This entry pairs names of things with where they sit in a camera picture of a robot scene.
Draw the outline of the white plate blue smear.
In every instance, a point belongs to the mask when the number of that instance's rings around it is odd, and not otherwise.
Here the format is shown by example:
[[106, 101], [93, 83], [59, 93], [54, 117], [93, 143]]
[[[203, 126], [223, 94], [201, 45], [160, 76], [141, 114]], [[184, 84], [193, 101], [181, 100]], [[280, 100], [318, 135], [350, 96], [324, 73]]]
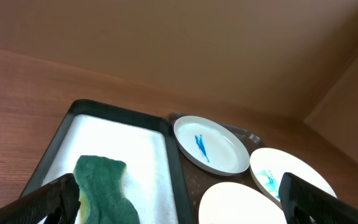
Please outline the white plate blue smear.
[[326, 193], [336, 196], [328, 182], [301, 159], [278, 149], [263, 147], [250, 155], [250, 173], [261, 192], [281, 207], [278, 190], [283, 174], [290, 172]]

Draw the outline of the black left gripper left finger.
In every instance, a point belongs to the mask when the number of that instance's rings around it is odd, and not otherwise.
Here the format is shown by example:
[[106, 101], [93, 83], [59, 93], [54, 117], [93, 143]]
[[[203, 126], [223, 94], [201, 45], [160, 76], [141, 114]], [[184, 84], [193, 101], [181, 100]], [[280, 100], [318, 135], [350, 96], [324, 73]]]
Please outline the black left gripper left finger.
[[0, 208], [0, 223], [74, 224], [80, 205], [79, 186], [67, 173]]

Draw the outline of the pinkish white plate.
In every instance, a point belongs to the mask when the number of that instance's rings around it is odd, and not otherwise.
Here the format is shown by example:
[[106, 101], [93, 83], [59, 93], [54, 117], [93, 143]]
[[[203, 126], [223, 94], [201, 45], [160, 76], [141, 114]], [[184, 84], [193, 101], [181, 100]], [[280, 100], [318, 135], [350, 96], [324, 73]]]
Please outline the pinkish white plate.
[[198, 222], [287, 223], [282, 210], [271, 200], [246, 185], [234, 182], [215, 184], [203, 194]]

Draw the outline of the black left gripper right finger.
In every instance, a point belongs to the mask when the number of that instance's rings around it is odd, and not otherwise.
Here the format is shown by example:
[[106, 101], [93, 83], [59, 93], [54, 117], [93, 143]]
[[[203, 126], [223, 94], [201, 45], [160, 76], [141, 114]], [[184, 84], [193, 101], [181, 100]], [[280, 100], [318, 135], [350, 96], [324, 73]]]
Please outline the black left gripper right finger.
[[358, 224], [357, 209], [295, 174], [283, 174], [278, 192], [289, 224]]

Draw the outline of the green yellow sponge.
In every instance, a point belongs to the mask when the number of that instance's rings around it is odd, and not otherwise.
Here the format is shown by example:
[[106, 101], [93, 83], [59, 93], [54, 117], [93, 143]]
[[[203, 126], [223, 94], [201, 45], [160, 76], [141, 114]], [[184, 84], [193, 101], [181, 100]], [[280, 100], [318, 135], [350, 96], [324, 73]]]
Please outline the green yellow sponge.
[[99, 156], [80, 156], [73, 174], [80, 188], [79, 223], [140, 223], [122, 189], [126, 163]]

